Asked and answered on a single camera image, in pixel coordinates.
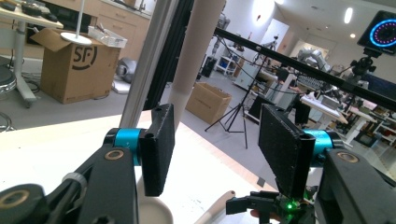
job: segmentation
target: tripod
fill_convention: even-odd
[[[260,71],[262,70],[262,67],[264,65],[264,61],[262,62],[262,64],[260,65],[259,71],[257,71],[257,75],[260,73]],[[247,93],[245,94],[244,98],[242,99],[242,101],[233,109],[231,109],[229,112],[227,112],[226,114],[224,114],[221,118],[219,118],[218,120],[216,120],[214,123],[212,123],[209,127],[207,127],[205,129],[205,132],[207,130],[209,130],[213,125],[215,125],[216,123],[219,123],[221,125],[221,127],[223,127],[224,131],[227,133],[244,133],[245,134],[245,145],[246,145],[246,149],[248,149],[248,137],[247,137],[247,125],[246,125],[246,121],[245,121],[245,117],[246,117],[246,113],[244,110],[244,102],[246,101],[246,99],[248,98],[248,95],[250,94],[250,91],[252,89],[252,87],[254,86],[256,79],[253,78],[253,81],[251,82],[251,84],[248,86],[247,89]],[[244,118],[244,131],[230,131],[231,127],[233,126],[233,122],[236,119],[236,116],[238,115],[239,111],[242,108],[242,113],[243,113],[243,118]],[[227,119],[227,121],[225,121],[224,124],[221,123],[221,120],[224,119],[225,117],[227,117],[229,114],[231,114],[231,116]]]

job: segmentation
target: black bar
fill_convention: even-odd
[[[381,105],[387,109],[396,111],[396,101],[393,99],[390,99],[386,96],[380,95],[373,91],[368,91],[368,90],[366,90],[362,87],[359,87],[359,86],[356,86],[352,90],[347,90],[344,86],[346,81],[339,77],[335,77],[328,73],[322,72],[322,71],[320,71],[314,67],[311,67],[305,63],[298,62],[286,55],[280,54],[280,53],[273,51],[271,49],[264,48],[260,44],[257,44],[255,42],[252,42],[250,40],[242,38],[238,35],[234,35],[232,33],[225,31],[225,30],[222,30],[220,28],[216,28],[215,35],[219,35],[223,38],[229,39],[229,40],[233,41],[234,43],[244,46],[245,48],[254,50],[256,52],[259,52],[260,54],[268,56],[268,57],[270,57],[274,60],[277,60],[281,63],[284,63],[290,67],[293,67],[294,69],[306,74],[307,76],[313,77],[315,79],[323,80],[331,85],[334,85],[335,87],[338,87],[342,91],[350,92],[350,93],[355,94],[365,100],[373,102],[377,105]]]

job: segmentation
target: box flap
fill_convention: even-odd
[[[45,48],[54,52],[63,49],[71,44],[71,42],[63,40],[59,32],[56,32],[50,28],[45,28],[37,34],[32,35],[30,38],[32,38],[35,42],[39,43]]]

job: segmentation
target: cardboard box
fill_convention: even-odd
[[[92,38],[90,46],[77,45],[63,40],[61,32],[43,29],[31,36],[45,48],[41,90],[63,104],[109,95],[120,49]]]
[[[230,94],[219,88],[204,82],[197,82],[186,109],[203,121],[212,124],[224,115],[231,98]]]

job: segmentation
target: white desk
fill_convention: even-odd
[[[359,111],[358,108],[351,107],[349,112],[359,116],[358,121],[350,128],[349,132],[346,134],[346,143],[350,145],[350,142],[358,135],[361,131],[361,127],[367,122],[367,120],[376,123],[376,119],[373,119],[370,115],[364,114]]]
[[[323,105],[321,101],[309,99],[307,96],[303,96],[301,101],[303,104],[309,105],[310,107],[322,112],[322,116],[315,126],[312,127],[313,129],[325,130],[333,119],[347,123],[346,118],[344,118],[340,112]]]
[[[23,80],[21,75],[23,63],[23,48],[25,44],[26,23],[32,23],[50,28],[63,28],[59,22],[48,21],[42,17],[31,17],[21,12],[21,7],[17,7],[11,12],[0,7],[0,17],[15,20],[18,22],[17,30],[0,29],[0,48],[15,49],[14,74],[17,78],[17,88],[23,97],[26,106],[30,107],[36,98],[29,86]]]
[[[105,134],[119,123],[120,116],[113,116],[0,133],[0,191],[36,183],[46,193],[51,192],[65,174],[73,172],[102,145]],[[138,127],[149,125],[149,113],[144,112]],[[160,199],[172,211],[176,224],[194,223],[224,192],[234,190],[236,197],[244,197],[262,189],[256,185],[257,179],[180,123]],[[268,185],[264,189],[274,190]],[[221,215],[214,223],[258,223],[258,219],[246,212]]]

